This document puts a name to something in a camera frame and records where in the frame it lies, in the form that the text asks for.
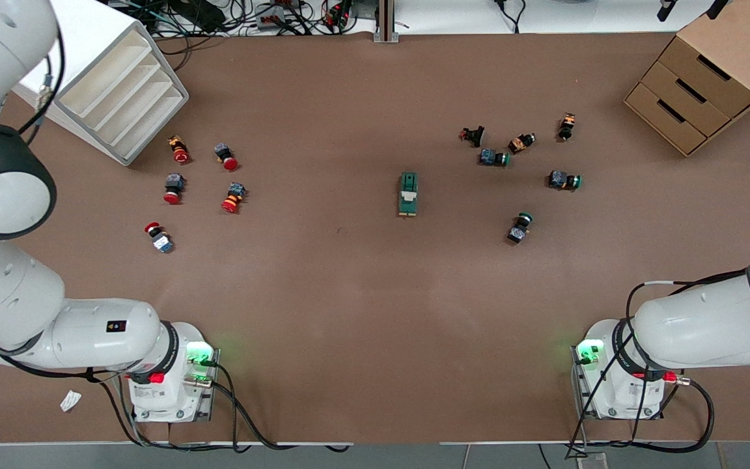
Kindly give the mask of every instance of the metal bracket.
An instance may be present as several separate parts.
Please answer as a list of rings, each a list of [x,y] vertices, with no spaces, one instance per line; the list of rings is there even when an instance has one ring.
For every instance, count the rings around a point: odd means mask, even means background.
[[[395,0],[378,0],[374,41],[381,44],[398,44],[395,31]]]

